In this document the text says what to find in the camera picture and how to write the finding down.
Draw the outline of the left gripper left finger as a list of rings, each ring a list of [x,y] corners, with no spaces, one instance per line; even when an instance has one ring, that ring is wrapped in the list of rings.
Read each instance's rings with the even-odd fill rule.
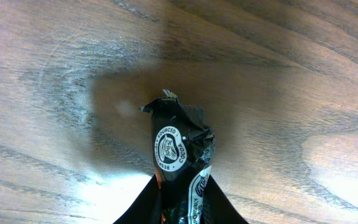
[[[161,224],[162,200],[157,177],[154,175],[132,205],[114,224]]]

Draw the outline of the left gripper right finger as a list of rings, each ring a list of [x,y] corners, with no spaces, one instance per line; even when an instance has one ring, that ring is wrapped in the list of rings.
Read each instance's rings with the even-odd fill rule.
[[[249,224],[233,207],[212,176],[204,190],[202,218],[204,224]]]

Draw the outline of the black candy bar wrapper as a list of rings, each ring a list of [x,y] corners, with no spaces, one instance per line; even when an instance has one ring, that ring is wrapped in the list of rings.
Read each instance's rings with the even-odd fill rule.
[[[163,97],[140,107],[151,115],[162,223],[200,224],[216,148],[215,135],[204,123],[201,108],[182,104],[170,90],[163,92]]]

